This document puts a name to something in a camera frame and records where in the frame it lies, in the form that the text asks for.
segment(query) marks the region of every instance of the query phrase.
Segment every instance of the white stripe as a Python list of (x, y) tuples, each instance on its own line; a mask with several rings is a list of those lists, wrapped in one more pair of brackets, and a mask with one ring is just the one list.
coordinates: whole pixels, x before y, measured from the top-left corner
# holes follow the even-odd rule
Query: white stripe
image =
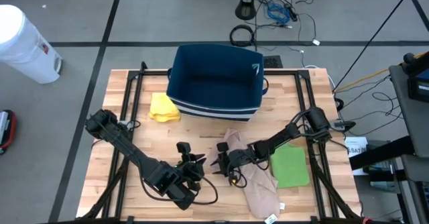
[(259, 107), (252, 107), (252, 108), (246, 108), (246, 109), (214, 109), (214, 108), (210, 108), (210, 107), (203, 107), (203, 106), (193, 105), (193, 104), (190, 104), (190, 103), (187, 103), (187, 102), (184, 102), (184, 101), (180, 101), (180, 100), (174, 99), (174, 98), (172, 98), (170, 96), (168, 96), (168, 97), (171, 98), (171, 100), (174, 100), (174, 101), (176, 101), (178, 103), (181, 103), (181, 104), (188, 105), (190, 107), (198, 107), (199, 109), (207, 109), (207, 110), (214, 110), (214, 111), (256, 111), (256, 110), (259, 109)]
[(183, 110), (183, 111), (187, 111), (189, 113), (194, 113), (194, 114), (199, 114), (199, 115), (204, 115), (207, 117), (225, 117), (225, 118), (231, 118), (231, 119), (250, 119), (251, 117), (253, 117), (253, 114), (220, 114), (220, 113), (207, 113), (204, 111), (197, 111), (197, 110), (193, 110), (193, 109), (189, 109), (183, 106), (179, 106), (176, 105), (176, 107), (179, 110)]

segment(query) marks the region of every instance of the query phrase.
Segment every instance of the bin handle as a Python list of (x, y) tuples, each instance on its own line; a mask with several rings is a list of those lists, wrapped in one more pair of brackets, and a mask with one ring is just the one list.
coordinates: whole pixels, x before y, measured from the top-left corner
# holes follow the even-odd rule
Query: bin handle
[(170, 80), (170, 76), (171, 76), (171, 74), (172, 74), (172, 69), (171, 69), (171, 68), (169, 68), (169, 69), (167, 70), (167, 78), (168, 78), (168, 80)]
[(262, 89), (262, 95), (265, 95), (268, 92), (269, 83), (268, 80), (264, 77), (263, 80), (267, 83), (267, 88)]

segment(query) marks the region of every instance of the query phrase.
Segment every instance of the blue storage bin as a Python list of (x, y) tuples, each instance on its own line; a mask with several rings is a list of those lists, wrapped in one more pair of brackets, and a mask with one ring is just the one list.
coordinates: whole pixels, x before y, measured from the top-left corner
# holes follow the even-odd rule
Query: blue storage bin
[(262, 54), (234, 46), (180, 46), (168, 78), (167, 96), (181, 113), (199, 117), (248, 121), (268, 90)]

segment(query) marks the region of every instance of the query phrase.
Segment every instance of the beige cloth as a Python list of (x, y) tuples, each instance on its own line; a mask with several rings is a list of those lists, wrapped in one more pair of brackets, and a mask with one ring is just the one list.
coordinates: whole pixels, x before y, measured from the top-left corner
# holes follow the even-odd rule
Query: beige cloth
[[(228, 129), (224, 138), (224, 142), (228, 143), (229, 152), (236, 149), (247, 148), (248, 142), (240, 134), (239, 131)], [(206, 163), (211, 164), (217, 159), (217, 148), (207, 156)], [(259, 164), (262, 168), (267, 166), (266, 162)], [(219, 170), (219, 166), (211, 166), (214, 171)], [(257, 218), (266, 218), (274, 214), (280, 214), (280, 200), (275, 190), (277, 189), (277, 180), (271, 175), (268, 170), (261, 170), (255, 164), (247, 164), (240, 167), (241, 173), (247, 179), (247, 186), (243, 189), (250, 212)], [(242, 186), (245, 182), (240, 180), (238, 185)]]

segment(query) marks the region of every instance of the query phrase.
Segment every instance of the yellow cloth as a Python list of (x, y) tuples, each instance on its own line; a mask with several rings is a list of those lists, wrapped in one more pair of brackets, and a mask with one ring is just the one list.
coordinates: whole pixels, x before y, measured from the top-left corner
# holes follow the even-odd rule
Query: yellow cloth
[(165, 93), (152, 93), (149, 117), (159, 122), (180, 119), (180, 112)]

